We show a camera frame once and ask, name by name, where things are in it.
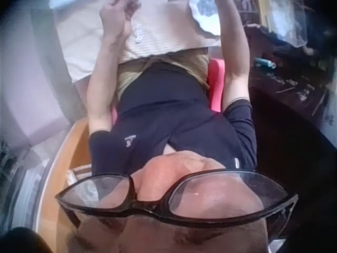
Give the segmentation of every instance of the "hand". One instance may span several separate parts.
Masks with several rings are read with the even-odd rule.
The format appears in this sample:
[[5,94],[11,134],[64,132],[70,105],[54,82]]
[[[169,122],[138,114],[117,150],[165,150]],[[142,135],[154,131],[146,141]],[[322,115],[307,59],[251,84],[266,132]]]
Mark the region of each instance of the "hand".
[[100,10],[103,39],[109,43],[125,43],[131,34],[131,18],[140,7],[138,0],[108,0]]

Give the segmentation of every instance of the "pink chair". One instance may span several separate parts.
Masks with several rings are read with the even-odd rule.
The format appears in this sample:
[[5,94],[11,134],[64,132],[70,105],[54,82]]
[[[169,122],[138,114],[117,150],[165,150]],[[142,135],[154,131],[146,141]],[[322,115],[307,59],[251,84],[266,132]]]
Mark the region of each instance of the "pink chair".
[[[212,58],[209,63],[207,83],[210,86],[209,91],[210,108],[216,112],[221,112],[221,98],[224,88],[224,77],[225,77],[224,60]],[[111,114],[113,122],[115,122],[117,119],[117,111],[115,107],[112,108]]]

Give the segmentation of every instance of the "blue object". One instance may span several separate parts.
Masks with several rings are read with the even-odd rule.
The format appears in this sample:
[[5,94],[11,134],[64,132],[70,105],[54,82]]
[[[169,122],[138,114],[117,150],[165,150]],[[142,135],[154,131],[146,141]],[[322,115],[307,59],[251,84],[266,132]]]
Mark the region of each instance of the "blue object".
[[276,68],[276,64],[274,62],[267,60],[267,59],[259,58],[259,57],[254,59],[254,63],[256,66],[265,66],[271,69]]

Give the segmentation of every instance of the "eyeglasses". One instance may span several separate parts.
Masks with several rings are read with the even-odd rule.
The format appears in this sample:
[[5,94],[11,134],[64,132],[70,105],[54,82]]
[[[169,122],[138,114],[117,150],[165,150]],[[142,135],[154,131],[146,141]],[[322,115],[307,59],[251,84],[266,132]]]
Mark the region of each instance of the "eyeglasses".
[[262,173],[218,169],[189,174],[171,186],[158,201],[138,201],[127,175],[93,176],[56,196],[71,222],[75,212],[96,217],[150,216],[164,223],[193,228],[226,228],[265,219],[269,240],[288,222],[298,195]]

